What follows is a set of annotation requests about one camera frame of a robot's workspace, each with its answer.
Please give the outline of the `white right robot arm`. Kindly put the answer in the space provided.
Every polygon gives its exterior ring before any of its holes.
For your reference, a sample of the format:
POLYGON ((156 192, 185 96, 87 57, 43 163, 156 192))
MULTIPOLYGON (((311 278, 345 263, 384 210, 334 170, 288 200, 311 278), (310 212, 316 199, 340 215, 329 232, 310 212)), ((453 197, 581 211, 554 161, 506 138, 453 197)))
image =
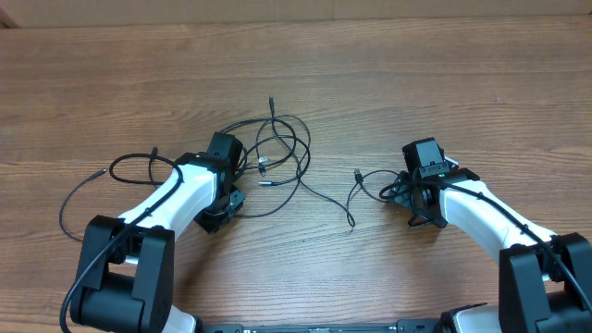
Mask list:
POLYGON ((405 170, 380 198, 411 211, 411 227, 453 225, 467 234, 498 265, 499 300, 448 310, 438 319, 401 320, 400 332, 591 330, 591 244, 584 236, 559 235, 523 217, 433 138, 403 146, 402 155, 405 170))

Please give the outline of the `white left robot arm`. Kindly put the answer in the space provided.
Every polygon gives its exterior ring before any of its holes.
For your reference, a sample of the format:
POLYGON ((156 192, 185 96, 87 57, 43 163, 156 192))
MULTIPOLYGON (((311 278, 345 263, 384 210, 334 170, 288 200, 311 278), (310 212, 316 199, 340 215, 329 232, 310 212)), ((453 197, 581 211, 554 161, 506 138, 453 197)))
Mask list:
POLYGON ((217 132, 206 151, 172 162, 169 178, 118 217, 95 216, 81 242, 76 280, 60 310, 68 322, 106 332, 201 332, 197 316, 173 304, 179 235, 195 222, 213 233, 242 207, 235 186, 245 149, 217 132))

